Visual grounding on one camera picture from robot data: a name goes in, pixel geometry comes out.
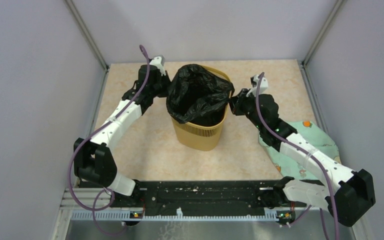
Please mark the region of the black plastic trash bag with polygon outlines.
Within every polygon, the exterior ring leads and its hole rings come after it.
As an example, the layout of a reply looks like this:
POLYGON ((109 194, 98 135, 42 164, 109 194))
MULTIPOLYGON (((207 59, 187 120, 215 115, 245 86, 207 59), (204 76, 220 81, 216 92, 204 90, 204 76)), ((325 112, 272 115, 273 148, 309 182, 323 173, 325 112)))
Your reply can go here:
POLYGON ((167 90, 166 108, 174 120, 212 127, 222 121, 235 88, 202 65, 186 64, 178 69, 167 90))

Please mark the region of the yellow ribbed trash bin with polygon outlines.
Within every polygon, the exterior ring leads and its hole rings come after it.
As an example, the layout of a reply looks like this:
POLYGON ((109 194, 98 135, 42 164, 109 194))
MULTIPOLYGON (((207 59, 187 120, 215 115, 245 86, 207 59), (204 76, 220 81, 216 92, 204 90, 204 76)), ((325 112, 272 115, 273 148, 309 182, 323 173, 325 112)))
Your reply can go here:
MULTIPOLYGON (((211 73, 220 74, 222 78, 231 82, 230 78, 223 73, 222 71, 209 67, 203 66, 205 69, 209 70, 211 73)), ((224 116, 221 122, 214 126, 200 126, 193 123, 179 123, 171 116, 172 124, 175 130, 177 140, 192 149, 200 151, 210 151, 216 147, 219 142, 223 124, 228 114, 228 103, 225 107, 224 116)))

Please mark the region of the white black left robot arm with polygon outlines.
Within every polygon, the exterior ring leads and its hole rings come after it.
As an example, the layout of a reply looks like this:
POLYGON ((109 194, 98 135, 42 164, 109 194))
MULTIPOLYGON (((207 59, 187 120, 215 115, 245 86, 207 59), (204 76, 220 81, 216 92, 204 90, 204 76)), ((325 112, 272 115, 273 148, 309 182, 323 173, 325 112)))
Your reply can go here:
POLYGON ((149 65, 142 65, 133 87, 122 96, 98 132, 84 144, 81 144, 81 138, 75 142, 74 174, 121 194, 121 200, 127 206, 136 206, 141 194, 135 190, 135 181, 118 171, 112 150, 128 128, 153 104, 154 98, 167 96, 170 83, 161 56, 152 59, 149 65))

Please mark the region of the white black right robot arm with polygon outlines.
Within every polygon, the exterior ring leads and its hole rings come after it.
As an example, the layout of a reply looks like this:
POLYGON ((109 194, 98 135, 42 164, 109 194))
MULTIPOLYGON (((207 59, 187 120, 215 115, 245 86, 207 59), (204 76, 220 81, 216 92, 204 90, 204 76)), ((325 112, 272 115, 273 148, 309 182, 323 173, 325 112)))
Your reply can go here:
POLYGON ((243 88, 229 100, 235 116, 246 116, 257 128, 266 146, 287 156, 312 173, 319 184, 283 177, 275 187, 273 200, 279 206, 300 202, 328 211, 337 221, 352 227, 376 203, 373 176, 365 169, 342 165, 306 140, 279 117, 279 105, 270 94, 255 97, 243 88))

